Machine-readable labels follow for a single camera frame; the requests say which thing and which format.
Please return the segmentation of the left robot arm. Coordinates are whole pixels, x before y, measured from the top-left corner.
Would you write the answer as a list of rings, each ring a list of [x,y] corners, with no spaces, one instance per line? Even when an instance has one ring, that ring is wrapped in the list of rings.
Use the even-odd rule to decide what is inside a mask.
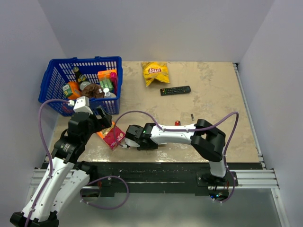
[[[97,107],[97,112],[100,118],[86,110],[74,113],[69,119],[68,128],[55,143],[45,175],[33,197],[21,212],[12,214],[10,222],[14,226],[57,227],[62,211],[81,188],[98,181],[96,168],[85,163],[81,163],[70,180],[65,181],[91,135],[112,125],[111,115],[101,106]]]

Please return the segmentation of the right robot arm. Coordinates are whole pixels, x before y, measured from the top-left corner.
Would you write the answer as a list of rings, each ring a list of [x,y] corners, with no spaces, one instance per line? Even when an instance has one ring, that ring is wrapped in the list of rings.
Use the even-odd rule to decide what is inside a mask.
[[[166,143],[191,145],[198,154],[209,161],[210,179],[217,186],[228,180],[223,160],[226,134],[206,120],[185,126],[166,126],[147,123],[144,127],[129,125],[125,134],[127,147],[153,150]]]

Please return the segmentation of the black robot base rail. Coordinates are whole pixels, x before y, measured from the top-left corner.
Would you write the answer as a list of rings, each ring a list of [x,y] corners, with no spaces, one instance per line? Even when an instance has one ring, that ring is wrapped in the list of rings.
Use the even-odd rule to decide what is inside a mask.
[[[223,193],[238,186],[235,172],[227,173],[222,180],[206,179],[210,174],[208,163],[95,163],[90,189],[100,191],[102,197],[116,193],[166,193],[208,196]]]

